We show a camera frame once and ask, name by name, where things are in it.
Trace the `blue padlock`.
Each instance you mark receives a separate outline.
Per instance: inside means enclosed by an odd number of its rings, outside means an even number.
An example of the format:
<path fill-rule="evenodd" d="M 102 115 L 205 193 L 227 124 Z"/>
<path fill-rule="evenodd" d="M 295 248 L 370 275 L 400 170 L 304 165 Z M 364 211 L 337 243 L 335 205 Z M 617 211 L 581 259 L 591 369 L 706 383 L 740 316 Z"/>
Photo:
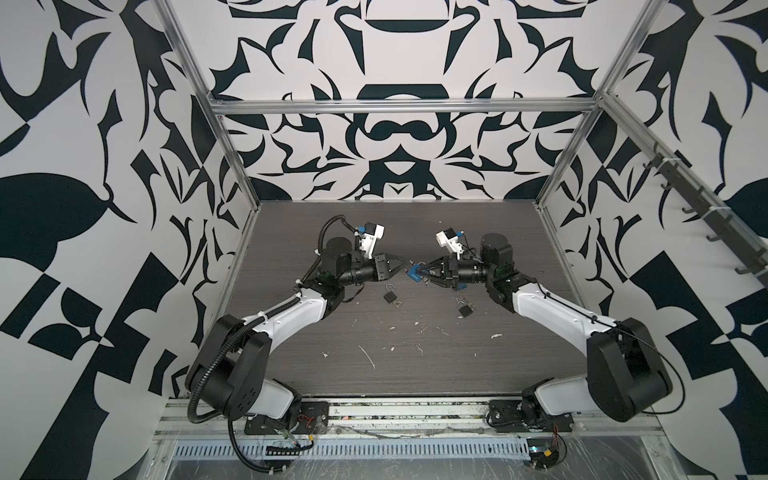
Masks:
<path fill-rule="evenodd" d="M 413 263 L 407 271 L 407 275 L 414 282 L 422 282 L 424 280 L 423 263 Z"/>

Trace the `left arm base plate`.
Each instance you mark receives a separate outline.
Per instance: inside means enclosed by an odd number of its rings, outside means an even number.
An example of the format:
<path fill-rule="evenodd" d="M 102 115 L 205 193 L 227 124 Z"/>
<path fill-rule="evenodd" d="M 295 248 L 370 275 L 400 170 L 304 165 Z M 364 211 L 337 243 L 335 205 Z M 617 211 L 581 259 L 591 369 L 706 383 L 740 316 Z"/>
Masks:
<path fill-rule="evenodd" d="M 330 404 L 326 401 L 302 400 L 289 407 L 280 418 L 266 415 L 250 416 L 245 424 L 246 435 L 271 435 L 282 431 L 292 434 L 309 435 L 322 433 L 327 429 Z"/>

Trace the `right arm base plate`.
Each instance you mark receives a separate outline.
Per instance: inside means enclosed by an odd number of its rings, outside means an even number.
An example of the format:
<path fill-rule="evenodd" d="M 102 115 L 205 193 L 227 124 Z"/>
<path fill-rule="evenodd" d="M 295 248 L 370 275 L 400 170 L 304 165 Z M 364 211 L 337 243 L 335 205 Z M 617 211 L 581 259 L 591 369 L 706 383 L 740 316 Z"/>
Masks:
<path fill-rule="evenodd" d="M 532 398 L 491 400 L 485 421 L 498 433 L 571 432 L 570 414 L 551 415 Z"/>

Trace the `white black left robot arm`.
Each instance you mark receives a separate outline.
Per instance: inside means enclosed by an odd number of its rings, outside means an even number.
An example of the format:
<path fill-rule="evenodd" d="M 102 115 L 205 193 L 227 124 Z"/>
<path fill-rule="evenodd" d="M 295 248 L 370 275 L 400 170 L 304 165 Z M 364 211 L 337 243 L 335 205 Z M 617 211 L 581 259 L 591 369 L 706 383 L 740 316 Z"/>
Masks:
<path fill-rule="evenodd" d="M 344 303 L 347 287 L 386 282 L 409 266 L 403 256 L 368 253 L 361 241 L 329 240 L 289 298 L 251 316 L 226 314 L 214 322 L 185 380 L 188 420 L 263 416 L 292 423 L 301 395 L 266 378 L 270 355 L 333 313 Z"/>

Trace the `black padlock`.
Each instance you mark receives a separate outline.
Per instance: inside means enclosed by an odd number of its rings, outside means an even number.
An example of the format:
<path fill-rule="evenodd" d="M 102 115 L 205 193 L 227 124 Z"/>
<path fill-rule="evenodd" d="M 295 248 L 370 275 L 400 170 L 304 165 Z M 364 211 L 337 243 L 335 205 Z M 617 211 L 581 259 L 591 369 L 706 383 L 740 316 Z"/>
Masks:
<path fill-rule="evenodd" d="M 391 305 L 394 305 L 396 307 L 402 306 L 402 301 L 399 299 L 397 293 L 396 293 L 396 287 L 391 284 L 387 283 L 385 285 L 386 293 L 383 295 L 383 299 Z"/>
<path fill-rule="evenodd" d="M 457 301 L 457 310 L 461 318 L 467 318 L 475 311 L 475 306 L 468 300 L 462 298 Z"/>

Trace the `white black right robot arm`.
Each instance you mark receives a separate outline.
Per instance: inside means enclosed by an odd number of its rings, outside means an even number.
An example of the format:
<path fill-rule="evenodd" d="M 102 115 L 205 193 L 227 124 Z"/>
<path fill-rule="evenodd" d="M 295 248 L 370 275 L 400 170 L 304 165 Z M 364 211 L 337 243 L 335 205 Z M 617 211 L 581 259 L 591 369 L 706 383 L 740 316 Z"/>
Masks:
<path fill-rule="evenodd" d="M 414 265 L 410 276 L 452 290 L 481 284 L 496 304 L 545 327 L 586 359 L 586 374 L 545 379 L 524 390 L 520 422 L 540 426 L 576 412 L 626 422 L 672 393 L 676 371 L 641 321 L 597 314 L 546 289 L 517 269 L 513 248 L 501 234 L 484 235 L 478 251 L 463 238 L 452 229 L 438 232 L 436 240 L 448 255 Z"/>

